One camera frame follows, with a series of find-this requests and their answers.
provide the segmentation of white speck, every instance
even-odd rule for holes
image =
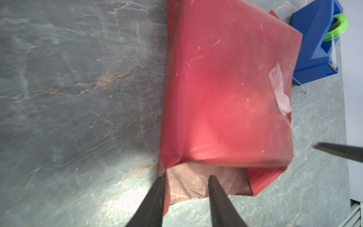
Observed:
[[[217,45],[220,41],[221,39],[219,39],[215,44],[213,44],[213,46]]]

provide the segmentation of gray floor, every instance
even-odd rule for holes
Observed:
[[[307,4],[252,3],[285,20]],[[156,176],[165,0],[7,0],[0,16],[0,225],[124,226]],[[257,197],[230,197],[250,226],[349,213],[347,161],[311,148],[345,143],[342,88],[341,74],[293,87],[293,163]],[[172,206],[163,226],[211,226],[208,200]]]

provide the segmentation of red wrapping paper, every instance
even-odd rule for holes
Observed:
[[[241,0],[167,0],[159,173],[170,204],[257,195],[293,158],[291,83],[302,34]]]

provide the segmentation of red paper package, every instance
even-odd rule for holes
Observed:
[[[159,173],[168,206],[257,195],[293,158],[291,83],[302,34],[241,0],[167,0]]]

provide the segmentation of tape roll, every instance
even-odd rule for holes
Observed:
[[[349,23],[346,15],[340,13],[335,14],[333,17],[338,20],[339,25],[326,34],[324,41],[336,39],[348,30]]]

